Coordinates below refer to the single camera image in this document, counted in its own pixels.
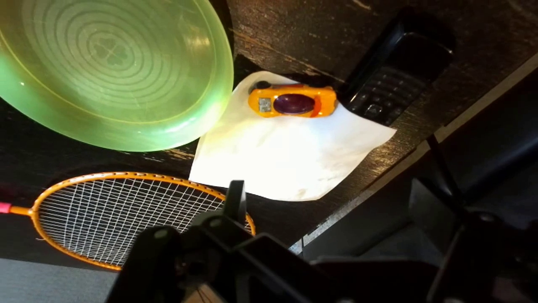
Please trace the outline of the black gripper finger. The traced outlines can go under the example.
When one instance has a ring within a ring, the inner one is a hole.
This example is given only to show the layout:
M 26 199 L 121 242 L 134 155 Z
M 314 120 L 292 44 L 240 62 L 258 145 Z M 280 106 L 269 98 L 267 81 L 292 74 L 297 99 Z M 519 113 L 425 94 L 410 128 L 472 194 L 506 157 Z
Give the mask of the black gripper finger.
M 237 222 L 243 222 L 245 210 L 247 210 L 247 202 L 245 202 L 243 182 L 232 180 L 227 190 L 223 214 Z

